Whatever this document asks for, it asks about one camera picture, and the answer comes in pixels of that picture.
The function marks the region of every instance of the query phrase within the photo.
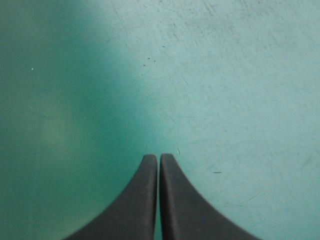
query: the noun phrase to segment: teal surface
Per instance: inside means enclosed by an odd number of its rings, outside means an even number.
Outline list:
[[[69,235],[164,152],[252,234],[318,239],[319,62],[313,0],[1,1],[0,239]]]

